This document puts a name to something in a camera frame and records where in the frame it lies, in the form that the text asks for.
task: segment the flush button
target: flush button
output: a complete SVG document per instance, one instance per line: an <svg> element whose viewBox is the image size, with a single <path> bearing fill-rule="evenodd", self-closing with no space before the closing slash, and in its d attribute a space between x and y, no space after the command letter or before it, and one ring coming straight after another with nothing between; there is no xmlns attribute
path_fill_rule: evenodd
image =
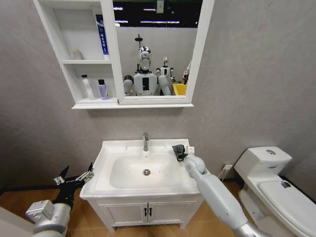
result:
<svg viewBox="0 0 316 237"><path fill-rule="evenodd" d="M272 150L266 150L267 153L269 153L270 155L275 155L276 153Z"/></svg>

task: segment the white sink basin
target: white sink basin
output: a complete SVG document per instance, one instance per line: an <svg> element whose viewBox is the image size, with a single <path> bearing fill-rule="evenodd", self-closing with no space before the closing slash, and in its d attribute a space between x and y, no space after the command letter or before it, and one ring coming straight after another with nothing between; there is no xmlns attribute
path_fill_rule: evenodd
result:
<svg viewBox="0 0 316 237"><path fill-rule="evenodd" d="M187 139L149 140L149 151L143 151L143 140L104 141L94 163L95 176L80 196L118 197L199 193L196 182L178 162L172 146L189 145ZM149 175L143 171L150 170Z"/></svg>
<svg viewBox="0 0 316 237"><path fill-rule="evenodd" d="M113 165L110 183L118 188L152 189L177 187L181 184L179 164L175 156L164 153L118 158Z"/></svg>

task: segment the toilet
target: toilet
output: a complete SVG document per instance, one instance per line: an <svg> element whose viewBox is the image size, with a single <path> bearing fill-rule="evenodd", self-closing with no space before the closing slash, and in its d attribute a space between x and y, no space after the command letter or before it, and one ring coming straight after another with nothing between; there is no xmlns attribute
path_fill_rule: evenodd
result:
<svg viewBox="0 0 316 237"><path fill-rule="evenodd" d="M259 229L274 237L316 237L316 204L279 177L292 157L278 147L246 150L235 164L239 197Z"/></svg>

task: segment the bottle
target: bottle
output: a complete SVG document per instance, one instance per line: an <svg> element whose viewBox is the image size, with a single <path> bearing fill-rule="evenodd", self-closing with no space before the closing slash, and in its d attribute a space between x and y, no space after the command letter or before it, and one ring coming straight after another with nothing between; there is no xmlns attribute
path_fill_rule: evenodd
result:
<svg viewBox="0 0 316 237"><path fill-rule="evenodd" d="M75 60L82 60L83 59L82 58L82 54L81 54L81 52L79 50L74 49L73 50L73 54L74 54L74 59Z"/></svg>
<svg viewBox="0 0 316 237"><path fill-rule="evenodd" d="M105 82L103 79L99 80L99 89L100 89L100 94L101 94L102 100L108 100L109 95L108 95L108 91L107 91L107 86L105 85Z"/></svg>
<svg viewBox="0 0 316 237"><path fill-rule="evenodd" d="M94 100L95 97L94 97L94 94L93 94L93 89L92 89L92 85L88 79L88 76L87 75L81 75L82 77L82 82L84 84L84 87L85 87L85 91L87 93L87 96L88 96L88 99L89 100Z"/></svg>

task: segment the toilet seat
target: toilet seat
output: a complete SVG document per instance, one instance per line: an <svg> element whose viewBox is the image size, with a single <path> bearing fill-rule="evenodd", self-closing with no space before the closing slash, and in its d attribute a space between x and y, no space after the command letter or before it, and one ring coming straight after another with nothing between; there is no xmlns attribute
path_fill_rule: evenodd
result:
<svg viewBox="0 0 316 237"><path fill-rule="evenodd" d="M293 226L316 237L316 205L284 180L261 182L259 190Z"/></svg>

